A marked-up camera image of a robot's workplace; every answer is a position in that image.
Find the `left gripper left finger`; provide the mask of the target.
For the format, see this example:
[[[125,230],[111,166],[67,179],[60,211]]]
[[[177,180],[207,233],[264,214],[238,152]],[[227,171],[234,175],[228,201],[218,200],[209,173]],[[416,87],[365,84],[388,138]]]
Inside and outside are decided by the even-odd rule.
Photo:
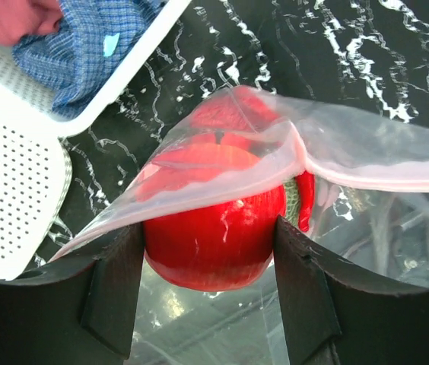
[[[140,224],[0,281],[0,364],[122,364],[144,255]]]

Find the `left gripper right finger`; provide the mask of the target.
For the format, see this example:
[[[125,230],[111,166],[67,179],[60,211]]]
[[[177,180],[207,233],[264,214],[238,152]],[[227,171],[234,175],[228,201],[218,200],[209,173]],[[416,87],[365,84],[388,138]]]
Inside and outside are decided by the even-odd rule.
[[[284,218],[275,274],[292,364],[429,364],[429,289],[362,268]]]

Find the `clear zip top bag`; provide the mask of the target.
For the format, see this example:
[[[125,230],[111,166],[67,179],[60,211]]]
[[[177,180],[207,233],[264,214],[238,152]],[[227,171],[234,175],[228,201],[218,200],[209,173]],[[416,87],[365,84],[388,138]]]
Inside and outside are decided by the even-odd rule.
[[[373,273],[429,289],[429,129],[348,106],[246,88],[281,118],[263,131],[242,132],[191,126],[190,113],[166,134],[124,193],[58,256],[120,227],[138,223],[143,228],[153,218],[258,195],[307,171],[316,179],[315,201],[309,231],[297,230]],[[207,163],[205,169],[219,171],[210,180],[151,196],[142,192],[144,169],[156,156],[187,146],[196,135],[220,138],[226,132],[254,141],[254,164]],[[292,364],[278,292],[264,317],[275,362]]]

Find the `red fake apple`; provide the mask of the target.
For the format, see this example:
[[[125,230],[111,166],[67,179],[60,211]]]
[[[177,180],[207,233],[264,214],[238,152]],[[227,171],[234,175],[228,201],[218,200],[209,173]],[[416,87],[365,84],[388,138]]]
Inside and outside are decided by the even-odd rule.
[[[226,132],[196,135],[187,146],[156,156],[144,169],[148,196],[218,175],[207,163],[250,167],[250,141]],[[145,258],[172,284],[200,291],[236,290],[258,279],[272,259],[275,223],[286,213],[284,186],[143,223]]]

